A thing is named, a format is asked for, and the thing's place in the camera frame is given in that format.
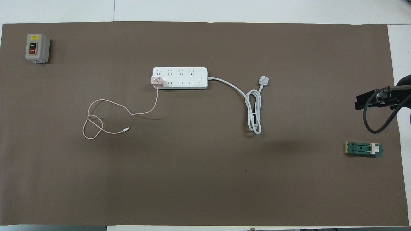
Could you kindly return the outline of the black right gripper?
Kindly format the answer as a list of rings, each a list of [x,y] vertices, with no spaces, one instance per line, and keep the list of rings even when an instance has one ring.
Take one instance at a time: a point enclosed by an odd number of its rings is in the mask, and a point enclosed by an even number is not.
[[[404,86],[404,85],[410,85],[411,84],[411,75],[407,75],[403,78],[401,78],[396,86]],[[354,103],[354,107],[355,110],[359,111],[362,110],[366,107],[366,102],[368,101],[368,99],[375,93],[379,91],[378,89],[374,89],[371,91],[368,91],[364,94],[361,94],[359,96],[356,97],[356,102]],[[411,108],[411,100],[410,100],[410,93],[411,90],[404,90],[402,91],[402,100],[407,99],[406,103],[404,104],[404,107],[407,108]],[[375,96],[373,96],[371,98],[371,101],[368,104],[368,107],[391,107],[391,109],[393,110],[398,104],[400,104],[400,101],[395,98],[392,95],[392,91],[386,90],[386,91],[382,91],[378,94],[376,94]]]

